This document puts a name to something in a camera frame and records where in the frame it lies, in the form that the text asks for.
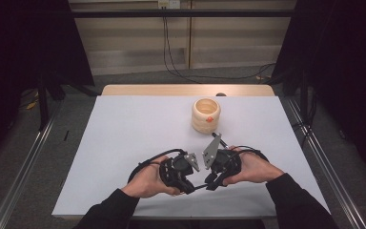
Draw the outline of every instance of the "wall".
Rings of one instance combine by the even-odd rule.
[[[157,1],[70,0],[73,10],[150,10]],[[295,0],[181,1],[181,9],[281,10]],[[162,18],[75,19],[93,75],[165,70]],[[289,18],[168,18],[177,69],[276,61]]]

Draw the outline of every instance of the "black sleeve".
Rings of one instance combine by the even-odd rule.
[[[102,203],[91,207],[74,229],[125,229],[138,201],[139,198],[132,198],[120,189],[117,189]]]
[[[275,204],[280,229],[338,228],[326,209],[290,175],[284,174],[266,187]]]

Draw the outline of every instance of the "wooden cup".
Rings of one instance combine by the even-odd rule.
[[[211,98],[202,98],[194,102],[192,108],[192,126],[202,134],[211,134],[218,127],[221,108]]]

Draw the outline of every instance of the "wall outlet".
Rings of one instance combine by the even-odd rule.
[[[169,8],[169,0],[158,0],[158,8],[165,10]]]
[[[169,9],[179,10],[180,9],[180,0],[170,0]]]

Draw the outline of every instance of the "hand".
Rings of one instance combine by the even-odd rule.
[[[160,163],[168,159],[162,156],[153,162]],[[125,194],[133,198],[151,198],[159,193],[178,195],[180,191],[174,187],[167,187],[159,176],[159,165],[150,164],[139,171],[135,177],[124,188],[121,189]]]
[[[234,146],[230,150],[241,151]],[[235,184],[240,181],[250,181],[254,183],[261,183],[271,181],[284,174],[280,169],[260,158],[253,153],[242,153],[239,155],[242,160],[242,169],[239,174],[227,177],[223,180],[224,185]]]

